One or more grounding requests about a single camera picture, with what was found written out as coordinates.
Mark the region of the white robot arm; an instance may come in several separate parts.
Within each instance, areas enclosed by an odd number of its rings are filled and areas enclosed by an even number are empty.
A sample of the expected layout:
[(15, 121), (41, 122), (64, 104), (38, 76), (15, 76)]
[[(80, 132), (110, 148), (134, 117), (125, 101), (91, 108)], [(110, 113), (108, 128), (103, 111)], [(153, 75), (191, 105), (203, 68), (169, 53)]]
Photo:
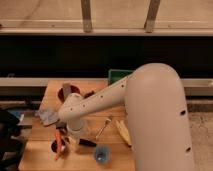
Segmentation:
[(145, 64), (86, 99), (69, 95), (58, 115), (79, 130), (81, 117), (117, 105), (127, 113), (135, 171), (194, 171), (185, 92), (172, 67)]

